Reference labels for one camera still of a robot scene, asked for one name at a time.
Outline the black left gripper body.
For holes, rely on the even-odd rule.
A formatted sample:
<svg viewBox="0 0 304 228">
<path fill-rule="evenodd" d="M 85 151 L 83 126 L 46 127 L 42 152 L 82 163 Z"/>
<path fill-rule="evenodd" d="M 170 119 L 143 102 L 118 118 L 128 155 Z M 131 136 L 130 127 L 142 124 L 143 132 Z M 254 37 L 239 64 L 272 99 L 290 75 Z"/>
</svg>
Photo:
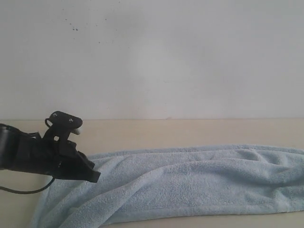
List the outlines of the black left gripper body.
<svg viewBox="0 0 304 228">
<path fill-rule="evenodd" d="M 14 134 L 14 171 L 43 174 L 61 180 L 82 180 L 76 143 L 66 141 L 67 154 L 59 153 L 59 141 Z"/>
</svg>

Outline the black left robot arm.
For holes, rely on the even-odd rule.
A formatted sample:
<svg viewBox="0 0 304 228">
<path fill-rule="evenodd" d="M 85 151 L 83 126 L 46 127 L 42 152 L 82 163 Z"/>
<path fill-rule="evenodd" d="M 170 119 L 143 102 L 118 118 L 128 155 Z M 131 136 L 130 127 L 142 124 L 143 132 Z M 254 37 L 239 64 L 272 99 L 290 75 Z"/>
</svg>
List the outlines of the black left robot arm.
<svg viewBox="0 0 304 228">
<path fill-rule="evenodd" d="M 60 180 L 98 182 L 95 164 L 70 141 L 72 130 L 57 124 L 44 136 L 0 125 L 0 168 L 2 170 L 52 176 Z"/>
</svg>

